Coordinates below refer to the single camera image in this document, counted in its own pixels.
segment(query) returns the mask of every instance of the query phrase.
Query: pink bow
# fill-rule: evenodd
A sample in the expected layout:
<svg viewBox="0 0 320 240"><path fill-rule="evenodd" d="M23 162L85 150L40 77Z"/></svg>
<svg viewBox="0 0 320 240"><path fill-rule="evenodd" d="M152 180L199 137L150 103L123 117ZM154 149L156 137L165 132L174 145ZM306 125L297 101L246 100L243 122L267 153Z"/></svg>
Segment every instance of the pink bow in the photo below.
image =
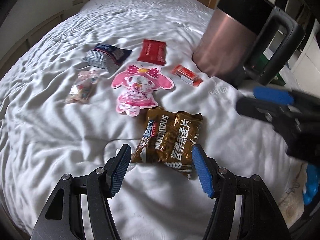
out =
<svg viewBox="0 0 320 240"><path fill-rule="evenodd" d="M146 73L150 77L157 79L159 77L159 69L157 68L138 68L135 65L128 66L127 74Z"/></svg>

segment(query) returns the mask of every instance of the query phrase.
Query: red snack package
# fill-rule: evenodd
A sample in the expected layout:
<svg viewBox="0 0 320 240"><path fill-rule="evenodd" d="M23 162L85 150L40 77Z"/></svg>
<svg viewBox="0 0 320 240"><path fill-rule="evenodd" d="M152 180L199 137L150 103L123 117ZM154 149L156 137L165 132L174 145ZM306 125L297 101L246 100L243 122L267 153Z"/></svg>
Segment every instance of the red snack package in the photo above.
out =
<svg viewBox="0 0 320 240"><path fill-rule="evenodd" d="M138 61L164 66L166 43L162 41L144 40Z"/></svg>
<svg viewBox="0 0 320 240"><path fill-rule="evenodd" d="M191 70L185 68L182 65L178 65L172 70L172 74L180 77L184 82L188 83L191 86L197 87L203 80Z"/></svg>

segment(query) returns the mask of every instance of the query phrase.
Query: my melody character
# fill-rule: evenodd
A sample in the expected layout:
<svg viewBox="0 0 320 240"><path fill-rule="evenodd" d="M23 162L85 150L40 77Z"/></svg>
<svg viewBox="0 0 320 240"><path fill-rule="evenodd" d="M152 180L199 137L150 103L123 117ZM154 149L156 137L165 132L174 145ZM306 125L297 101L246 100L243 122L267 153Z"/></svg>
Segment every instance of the my melody character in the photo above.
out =
<svg viewBox="0 0 320 240"><path fill-rule="evenodd" d="M129 65L127 70L116 75L111 87L124 86L127 90L118 97L116 111L137 116L140 109L158 106L152 92L160 88L171 89L173 82L162 75L156 66L150 68Z"/></svg>

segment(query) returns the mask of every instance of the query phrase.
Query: black mug lid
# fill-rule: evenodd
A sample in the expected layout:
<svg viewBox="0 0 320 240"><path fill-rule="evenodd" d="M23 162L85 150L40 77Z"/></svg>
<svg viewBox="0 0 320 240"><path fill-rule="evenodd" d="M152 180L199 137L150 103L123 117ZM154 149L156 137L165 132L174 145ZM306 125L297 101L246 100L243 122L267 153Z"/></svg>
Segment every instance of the black mug lid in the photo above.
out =
<svg viewBox="0 0 320 240"><path fill-rule="evenodd" d="M217 8L258 35L274 5L268 0L220 0Z"/></svg>

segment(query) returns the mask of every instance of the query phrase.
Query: white bedsheet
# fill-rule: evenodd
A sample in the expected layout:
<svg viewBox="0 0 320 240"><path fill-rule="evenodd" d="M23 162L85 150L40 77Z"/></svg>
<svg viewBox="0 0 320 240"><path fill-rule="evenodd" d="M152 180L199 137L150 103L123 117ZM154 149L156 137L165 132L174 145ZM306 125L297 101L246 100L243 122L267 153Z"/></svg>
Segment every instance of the white bedsheet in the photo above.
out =
<svg viewBox="0 0 320 240"><path fill-rule="evenodd" d="M124 88L111 89L114 76L104 72L89 104L64 103L77 73L94 69L82 58L98 42L132 49L127 64L138 58L144 38L165 41L162 73L175 87L155 91L156 101L168 111L202 113L199 143L207 155L236 175L259 174L280 199L298 165L285 154L284 140L271 125L239 116L234 105L241 93L209 79L191 60L212 12L195 0L92 0L18 60L0 82L0 202L17 226L31 234L63 174L89 174L123 143L134 150L143 134L143 116L116 113ZM204 82L194 88L170 75L177 64ZM186 240L202 238L214 200L196 174L188 180L164 165L138 164L109 203L122 239ZM86 210L84 226L87 233Z"/></svg>

